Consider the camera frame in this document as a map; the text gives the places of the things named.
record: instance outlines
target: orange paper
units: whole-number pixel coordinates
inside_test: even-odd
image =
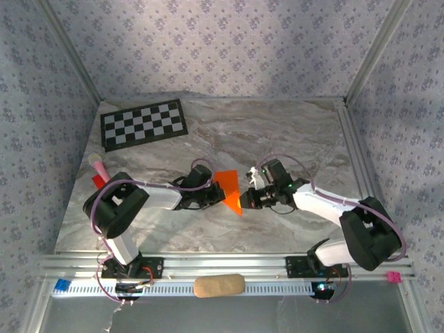
[[[213,182],[218,182],[225,192],[225,203],[233,212],[242,216],[242,209],[238,205],[241,193],[239,192],[239,183],[237,182],[237,171],[217,171]]]

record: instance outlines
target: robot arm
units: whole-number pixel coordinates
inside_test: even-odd
[[[197,164],[188,176],[179,177],[165,184],[176,189],[160,187],[139,187],[125,182],[107,190],[99,200],[94,215],[94,225],[105,238],[113,252],[122,273],[130,277],[139,270],[141,255],[129,233],[128,227],[141,208],[162,208],[166,210],[201,210],[225,199],[217,182],[198,191],[181,191],[201,187],[211,178],[211,171]],[[133,180],[127,173],[119,172],[108,183],[116,180]],[[94,201],[101,193],[98,190],[83,205],[83,211],[91,218]]]
[[[269,185],[262,188],[251,187],[243,193],[240,198],[242,208],[262,209],[281,203],[297,210],[312,212],[342,228],[344,240],[326,239],[308,251],[310,266],[314,270],[356,262],[362,268],[373,271],[401,247],[395,231],[362,208],[365,206],[376,210],[389,219],[377,199],[346,198],[323,190],[324,195],[321,196],[309,181],[302,178],[293,180],[277,159],[262,165],[262,174]]]

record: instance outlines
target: marble table surface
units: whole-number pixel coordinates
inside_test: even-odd
[[[89,228],[83,203],[96,190],[96,172],[88,164],[99,153],[109,174],[127,172],[133,179],[164,183],[189,173],[197,157],[213,161],[217,170],[236,169],[241,192],[245,173],[270,153],[301,160],[320,188],[358,197],[343,134],[333,102],[229,99],[182,99],[189,134],[105,153],[100,114],[149,104],[152,100],[104,101],[92,126],[55,251],[104,249]],[[282,158],[293,178],[306,177],[291,160]],[[288,207],[276,210],[287,211]],[[142,252],[305,252],[315,243],[340,237],[333,223],[309,212],[277,215],[244,210],[237,216],[224,204],[201,212],[143,208],[130,226]]]

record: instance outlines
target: red object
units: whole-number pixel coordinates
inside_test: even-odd
[[[237,182],[237,171],[217,171],[214,174],[213,182],[218,182],[225,193],[225,203],[233,212],[242,216],[242,208],[239,203],[241,193],[239,192],[239,183]]]
[[[150,273],[150,282],[153,281],[153,272],[151,271],[151,268],[147,267],[147,266],[143,266],[142,269],[144,271],[147,271]]]
[[[101,189],[105,185],[105,181],[102,179],[100,175],[95,175],[92,178],[92,181],[94,182],[94,184],[98,189]]]
[[[387,272],[387,281],[391,283],[401,283],[401,273],[394,271]]]
[[[108,182],[111,179],[110,175],[108,175],[108,172],[106,171],[105,167],[103,166],[102,161],[95,161],[93,163],[92,167],[96,169],[97,173],[102,177],[102,179],[105,182]]]

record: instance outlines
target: wire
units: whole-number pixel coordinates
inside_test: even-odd
[[[348,272],[348,281],[347,285],[345,286],[345,289],[342,291],[341,295],[338,297],[333,298],[332,300],[316,300],[317,303],[323,303],[323,304],[330,304],[330,303],[336,303],[342,300],[350,291],[350,287],[352,286],[352,269],[350,268],[349,264],[345,264],[347,267]]]
[[[336,287],[339,287],[339,285],[341,284],[341,281],[342,281],[342,277],[341,277],[341,274],[339,273],[339,271],[334,266],[330,267],[330,275],[328,276],[328,279],[326,279],[326,281],[324,283],[328,283],[330,281],[330,278],[332,278],[333,274],[331,271],[336,272],[336,274],[339,276],[339,283],[336,284]]]
[[[102,240],[103,243],[105,244],[106,248],[108,249],[108,251],[110,251],[110,255],[108,255],[104,260],[102,260],[101,262],[99,262],[99,264],[97,265],[96,268],[96,280],[97,280],[97,284],[99,285],[99,288],[104,292],[104,294],[106,295],[106,297],[108,297],[109,299],[115,301],[115,302],[121,302],[118,298],[115,298],[113,296],[111,296],[106,290],[105,288],[103,288],[103,285],[100,282],[99,279],[99,269],[101,267],[101,265],[103,265],[104,262],[106,262],[109,259],[114,258],[114,253],[112,252],[111,247],[108,245],[106,239],[103,237],[102,233],[100,232],[100,230],[95,226],[94,224],[94,217],[96,215],[96,211],[97,211],[97,206],[100,202],[100,200],[102,199],[102,197],[106,194],[106,192],[111,189],[112,187],[114,187],[115,185],[119,185],[119,184],[135,184],[135,185],[139,185],[139,186],[144,186],[144,187],[152,187],[152,188],[157,188],[157,189],[172,189],[172,190],[176,190],[176,191],[187,191],[187,192],[193,192],[193,191],[198,191],[200,189],[203,189],[209,185],[212,184],[213,179],[214,179],[214,167],[213,164],[211,163],[211,161],[205,159],[205,158],[196,158],[193,162],[191,162],[191,170],[194,168],[195,163],[197,163],[198,161],[203,161],[209,164],[210,166],[210,171],[211,171],[211,177],[210,179],[208,179],[208,181],[204,184],[201,185],[199,187],[194,187],[191,189],[183,189],[181,187],[176,187],[176,186],[170,186],[170,185],[159,185],[159,184],[151,184],[148,182],[141,182],[138,180],[130,180],[130,179],[122,179],[122,180],[115,180],[111,183],[109,183],[108,185],[106,185],[102,191],[98,194],[98,196],[96,197],[96,200],[94,200],[94,203],[92,205],[92,209],[91,209],[91,214],[89,216],[89,219],[91,221],[90,225],[91,225],[91,229],[93,232],[95,232],[96,234],[98,234]],[[150,270],[150,274],[151,274],[151,280],[153,279],[153,273]]]
[[[354,201],[342,200],[342,199],[340,199],[340,198],[336,198],[336,197],[334,197],[334,196],[329,196],[328,194],[325,194],[325,193],[323,193],[322,191],[319,191],[319,190],[316,188],[315,184],[314,184],[314,179],[313,179],[313,177],[311,176],[310,172],[308,172],[308,170],[307,170],[307,168],[305,168],[304,164],[302,164],[302,162],[300,162],[298,159],[296,159],[296,158],[294,158],[294,157],[292,157],[292,156],[290,156],[290,155],[287,155],[287,154],[272,154],[272,155],[266,156],[265,158],[262,159],[261,162],[257,163],[257,165],[256,165],[256,169],[259,169],[259,168],[261,167],[261,165],[263,165],[263,163],[264,163],[265,161],[269,160],[270,158],[272,158],[272,157],[279,157],[279,156],[287,157],[287,158],[289,158],[290,160],[293,160],[293,161],[296,162],[296,163],[297,163],[302,169],[304,169],[304,171],[305,171],[305,172],[307,173],[307,175],[309,176],[309,179],[310,179],[310,185],[311,185],[311,188],[313,189],[313,192],[314,192],[315,194],[318,194],[321,198],[324,198],[324,199],[330,200],[330,201],[332,201],[332,202],[334,202],[334,203],[341,203],[341,204],[343,204],[343,205],[349,205],[349,206],[353,206],[353,207],[361,208],[362,210],[367,211],[367,212],[369,212],[369,213],[375,215],[376,217],[378,217],[379,219],[381,219],[381,220],[383,220],[385,223],[387,223],[388,226],[389,226],[390,228],[392,228],[393,231],[396,233],[396,236],[398,236],[398,239],[399,239],[400,242],[401,242],[401,253],[400,253],[398,256],[394,257],[394,258],[389,258],[389,259],[387,259],[388,262],[396,262],[396,261],[398,261],[398,260],[401,260],[401,259],[405,256],[405,254],[407,253],[407,243],[406,243],[406,241],[405,241],[404,236],[402,236],[402,231],[401,231],[401,229],[399,229],[398,226],[396,226],[396,225],[395,225],[395,224],[394,224],[389,218],[387,218],[387,217],[384,216],[383,214],[379,213],[377,210],[374,210],[373,208],[370,208],[370,207],[367,207],[367,206],[365,206],[365,205],[362,205],[361,203],[356,203],[356,202],[354,202]]]
[[[275,211],[272,207],[269,207],[269,208],[271,209],[272,212],[275,212],[276,214],[279,214],[279,215],[287,215],[287,214],[290,214],[290,213],[292,213],[292,212],[294,212],[294,211],[296,210],[296,208],[293,208],[293,209],[292,209],[291,211],[289,211],[289,212],[279,213],[279,212]]]
[[[148,281],[148,283],[151,283],[154,280],[154,275],[153,275],[153,271],[151,270],[151,268],[149,268],[148,266],[143,266],[142,269],[144,271],[147,271],[150,273],[150,280]]]
[[[182,208],[183,210],[202,210],[202,208],[191,208],[191,207],[188,207],[188,208]]]
[[[89,216],[89,219],[91,220],[91,229],[98,235],[102,235],[100,230],[95,226],[94,224],[94,217],[96,215],[96,210],[97,210],[97,206],[99,205],[100,200],[102,199],[102,197],[106,194],[106,192],[114,187],[115,185],[119,185],[119,184],[135,184],[135,185],[139,185],[139,186],[143,186],[143,187],[152,187],[155,189],[172,189],[172,190],[176,190],[176,191],[185,191],[185,192],[193,192],[193,191],[198,191],[200,189],[203,189],[209,185],[212,184],[213,179],[214,179],[214,167],[213,164],[205,159],[205,158],[196,158],[192,163],[191,163],[191,169],[194,168],[194,165],[196,162],[198,161],[204,161],[206,163],[209,164],[210,169],[211,169],[211,177],[210,179],[207,180],[207,182],[204,185],[201,185],[199,187],[194,187],[191,189],[185,189],[182,187],[176,187],[176,186],[171,186],[171,185],[161,185],[161,184],[151,184],[148,182],[141,182],[139,180],[130,180],[130,179],[120,179],[120,180],[114,180],[113,182],[109,183],[108,185],[106,185],[103,190],[98,194],[98,196],[96,197],[96,200],[94,200],[94,203],[92,205],[92,209],[91,209],[91,214]],[[108,246],[108,244],[106,243],[106,240],[103,239],[105,242],[105,245],[108,247],[108,250],[112,252],[111,248]]]
[[[309,179],[310,179],[310,185],[311,188],[313,189],[313,192],[315,194],[318,194],[321,198],[327,199],[329,201],[332,201],[333,203],[340,203],[343,205],[349,205],[349,206],[353,206],[353,207],[358,207],[361,208],[362,210],[364,210],[365,212],[369,212],[373,215],[375,215],[377,218],[383,220],[390,228],[393,229],[393,231],[396,233],[396,236],[398,237],[398,239],[401,242],[401,253],[394,257],[394,258],[388,258],[387,262],[396,262],[398,260],[401,260],[405,254],[407,253],[407,243],[405,241],[404,236],[402,235],[401,229],[399,229],[398,226],[396,226],[389,218],[387,218],[386,216],[384,216],[383,214],[379,213],[377,210],[374,210],[373,208],[367,207],[365,205],[362,205],[361,203],[356,203],[354,201],[349,201],[349,200],[341,200],[339,198],[330,196],[328,194],[323,193],[322,191],[319,191],[315,184],[314,184],[314,179],[311,176],[310,172],[307,170],[307,168],[305,168],[304,164],[302,164],[302,162],[300,162],[298,159],[294,158],[293,156],[287,155],[287,154],[271,154],[269,156],[266,156],[265,158],[263,158],[259,163],[256,164],[256,169],[259,170],[259,168],[263,165],[263,163],[265,163],[265,161],[271,159],[272,157],[287,157],[290,160],[293,160],[294,162],[296,162],[304,171],[305,173],[308,175]],[[350,268],[349,264],[345,264],[347,266],[347,271],[348,271],[348,283],[345,286],[345,289],[343,290],[343,292],[341,293],[341,295],[339,295],[338,297],[333,298],[333,300],[317,300],[318,302],[323,302],[323,303],[333,303],[333,302],[338,302],[340,300],[342,300],[345,295],[349,292],[350,290],[350,286],[352,283],[352,269]]]
[[[183,181],[185,178],[186,178],[185,176],[180,176],[180,177],[176,178],[175,180],[173,180],[173,181],[171,182],[171,184],[173,184],[174,186],[179,186],[180,183],[182,183],[182,181]]]
[[[100,257],[101,255],[106,254],[106,253],[108,253],[108,252],[99,252],[99,253],[98,253],[98,255],[97,255],[97,257],[96,257],[97,264],[100,264],[99,257]]]
[[[104,294],[106,295],[106,297],[108,297],[109,299],[111,299],[111,300],[113,300],[113,301],[115,301],[115,302],[122,303],[122,301],[121,301],[120,299],[115,298],[114,296],[110,295],[110,294],[105,290],[105,288],[104,288],[103,285],[102,285],[102,282],[100,282],[100,279],[99,279],[99,269],[100,269],[100,267],[101,267],[101,266],[102,266],[107,260],[112,259],[113,257],[114,257],[114,255],[108,255],[105,259],[103,259],[101,262],[99,262],[99,265],[97,265],[97,268],[96,268],[96,280],[97,280],[97,284],[99,285],[99,288],[104,292]]]

